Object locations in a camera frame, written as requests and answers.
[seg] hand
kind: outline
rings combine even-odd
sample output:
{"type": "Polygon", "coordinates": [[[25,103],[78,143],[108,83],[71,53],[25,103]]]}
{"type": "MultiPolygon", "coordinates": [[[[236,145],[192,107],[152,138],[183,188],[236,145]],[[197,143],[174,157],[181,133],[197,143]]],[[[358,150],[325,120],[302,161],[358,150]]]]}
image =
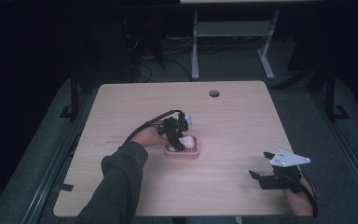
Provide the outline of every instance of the hand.
{"type": "Polygon", "coordinates": [[[141,130],[133,136],[130,141],[137,142],[143,147],[153,147],[155,145],[170,146],[171,144],[168,139],[163,138],[158,134],[157,128],[161,123],[162,121],[157,121],[152,126],[141,130]]]}
{"type": "MultiPolygon", "coordinates": [[[[304,185],[304,187],[312,194],[310,183],[304,177],[300,179],[300,184],[304,185]]],[[[293,193],[290,189],[284,189],[283,194],[286,197],[286,201],[293,215],[299,217],[313,216],[313,210],[312,210],[312,205],[310,205],[310,199],[307,197],[307,195],[305,195],[303,191],[300,191],[298,193],[293,193]]]]}

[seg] hand-mounted device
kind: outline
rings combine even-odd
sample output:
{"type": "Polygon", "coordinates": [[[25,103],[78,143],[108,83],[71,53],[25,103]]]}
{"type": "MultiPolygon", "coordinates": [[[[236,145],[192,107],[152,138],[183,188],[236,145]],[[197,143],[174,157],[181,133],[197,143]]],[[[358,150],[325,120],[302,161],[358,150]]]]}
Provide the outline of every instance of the hand-mounted device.
{"type": "Polygon", "coordinates": [[[281,149],[277,154],[264,152],[264,157],[270,159],[269,163],[273,168],[273,175],[261,176],[256,172],[249,171],[252,178],[258,180],[261,189],[290,189],[294,193],[303,191],[310,200],[313,215],[317,217],[318,204],[316,203],[316,195],[313,186],[307,177],[298,169],[298,165],[310,163],[310,159],[281,149]],[[310,183],[313,196],[304,185],[300,184],[300,179],[303,176],[310,183]]]}
{"type": "Polygon", "coordinates": [[[182,132],[188,131],[188,126],[193,128],[193,123],[191,117],[186,116],[185,113],[181,110],[171,110],[154,119],[147,121],[142,126],[137,128],[132,134],[130,134],[130,136],[126,139],[125,142],[129,142],[133,138],[133,136],[135,136],[144,128],[149,127],[153,125],[153,123],[155,123],[156,121],[168,117],[169,115],[174,113],[179,113],[178,119],[175,119],[174,117],[169,117],[163,120],[162,124],[158,126],[158,134],[166,134],[168,141],[176,150],[186,149],[185,146],[179,141],[179,138],[184,137],[182,132]]]}

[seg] dark background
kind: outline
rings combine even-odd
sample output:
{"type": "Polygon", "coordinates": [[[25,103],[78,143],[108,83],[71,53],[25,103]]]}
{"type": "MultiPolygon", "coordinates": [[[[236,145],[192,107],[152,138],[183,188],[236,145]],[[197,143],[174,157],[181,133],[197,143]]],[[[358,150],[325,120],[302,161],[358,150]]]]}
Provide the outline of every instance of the dark background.
{"type": "MultiPolygon", "coordinates": [[[[104,4],[127,3],[112,2],[104,4]]],[[[79,6],[78,2],[64,3],[0,1],[0,194],[74,67],[80,71],[83,91],[104,82],[135,79],[131,64],[137,59],[126,51],[124,28],[118,22],[125,17],[68,10],[79,6]]],[[[282,11],[275,38],[297,39],[289,69],[327,63],[358,101],[358,1],[329,1],[312,10],[310,14],[304,8],[282,11]]],[[[167,33],[191,35],[191,20],[183,20],[188,14],[145,12],[130,17],[127,25],[139,36],[140,44],[158,54],[158,42],[167,33]],[[146,34],[153,29],[154,36],[146,34]]]]}

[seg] person's left hand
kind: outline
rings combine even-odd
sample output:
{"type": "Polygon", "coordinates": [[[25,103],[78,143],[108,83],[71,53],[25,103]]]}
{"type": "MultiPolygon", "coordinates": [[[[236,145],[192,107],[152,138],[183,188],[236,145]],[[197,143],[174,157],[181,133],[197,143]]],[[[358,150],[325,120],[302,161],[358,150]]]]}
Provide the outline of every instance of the person's left hand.
{"type": "Polygon", "coordinates": [[[147,127],[140,132],[138,132],[130,140],[132,142],[139,143],[142,147],[153,147],[155,145],[165,145],[170,146],[168,139],[163,138],[158,134],[157,128],[158,125],[162,123],[162,120],[155,122],[152,126],[147,127]]]}

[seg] person's right hand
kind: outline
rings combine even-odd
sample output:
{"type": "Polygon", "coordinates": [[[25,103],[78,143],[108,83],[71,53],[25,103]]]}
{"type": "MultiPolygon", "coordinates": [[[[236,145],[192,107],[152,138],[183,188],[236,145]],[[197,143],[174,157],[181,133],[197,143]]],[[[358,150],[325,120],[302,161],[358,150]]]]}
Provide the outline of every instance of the person's right hand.
{"type": "MultiPolygon", "coordinates": [[[[310,187],[310,183],[302,177],[300,179],[300,184],[304,185],[304,187],[312,194],[312,189],[310,187]]],[[[310,204],[310,199],[307,195],[300,191],[298,193],[293,193],[290,189],[284,189],[283,194],[286,198],[290,211],[292,211],[293,215],[300,217],[312,217],[313,210],[312,205],[310,204]]]]}

